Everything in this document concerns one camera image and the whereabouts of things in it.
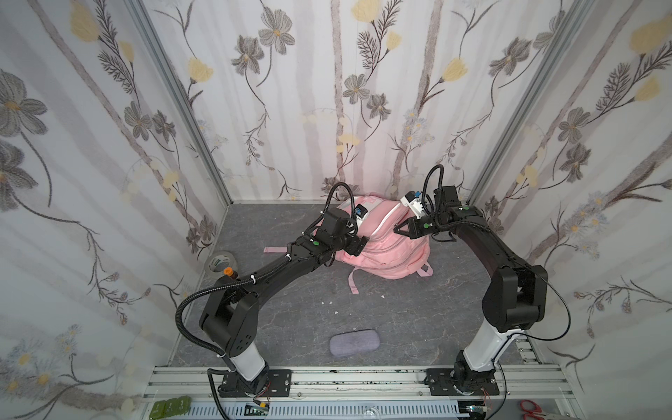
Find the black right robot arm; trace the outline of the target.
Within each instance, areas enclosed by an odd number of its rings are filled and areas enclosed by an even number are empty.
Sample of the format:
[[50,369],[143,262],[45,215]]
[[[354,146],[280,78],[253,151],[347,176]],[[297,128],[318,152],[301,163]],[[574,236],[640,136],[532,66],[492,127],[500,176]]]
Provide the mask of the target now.
[[465,243],[484,266],[490,283],[482,299],[484,320],[471,343],[461,350],[449,369],[428,369],[425,385],[434,397],[498,396],[495,379],[500,358],[517,338],[527,337],[544,319],[549,276],[509,248],[475,206],[460,201],[454,185],[438,183],[433,191],[424,184],[402,202],[413,215],[394,231],[411,241],[441,233]]

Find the purple glasses case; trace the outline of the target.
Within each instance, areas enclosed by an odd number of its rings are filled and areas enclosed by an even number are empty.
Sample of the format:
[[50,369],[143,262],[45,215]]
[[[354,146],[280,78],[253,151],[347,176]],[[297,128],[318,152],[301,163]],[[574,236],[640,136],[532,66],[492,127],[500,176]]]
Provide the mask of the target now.
[[376,330],[360,330],[334,335],[329,341],[329,350],[336,358],[350,357],[375,351],[381,345]]

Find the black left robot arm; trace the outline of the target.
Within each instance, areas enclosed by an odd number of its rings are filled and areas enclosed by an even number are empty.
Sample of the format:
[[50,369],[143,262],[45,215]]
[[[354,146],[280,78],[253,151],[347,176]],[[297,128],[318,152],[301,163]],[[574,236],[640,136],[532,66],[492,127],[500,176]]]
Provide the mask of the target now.
[[[269,365],[260,355],[255,338],[259,312],[283,288],[321,266],[330,267],[336,254],[358,256],[367,244],[358,236],[357,210],[352,188],[345,182],[332,186],[320,216],[289,243],[282,257],[247,276],[218,280],[194,292],[176,308],[175,325],[181,336],[223,360],[239,378],[243,392],[260,397],[270,387]],[[184,323],[184,311],[207,297],[199,328],[209,340],[198,338]]]

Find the pink student backpack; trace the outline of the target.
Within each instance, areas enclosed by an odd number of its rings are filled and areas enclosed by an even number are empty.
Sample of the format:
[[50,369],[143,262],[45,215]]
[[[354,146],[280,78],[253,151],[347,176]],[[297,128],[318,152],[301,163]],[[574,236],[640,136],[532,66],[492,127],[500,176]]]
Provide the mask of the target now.
[[[355,206],[369,209],[366,220],[357,227],[352,216]],[[365,271],[379,278],[397,280],[417,274],[433,274],[429,264],[431,254],[428,238],[411,239],[394,232],[395,225],[411,216],[401,201],[392,201],[376,195],[355,195],[338,206],[327,202],[316,222],[313,222],[296,241],[284,248],[273,250],[279,257],[270,266],[279,278],[292,281],[315,271],[320,265],[334,262],[347,264],[352,271]],[[358,257],[344,250],[347,236],[367,236],[369,242]]]

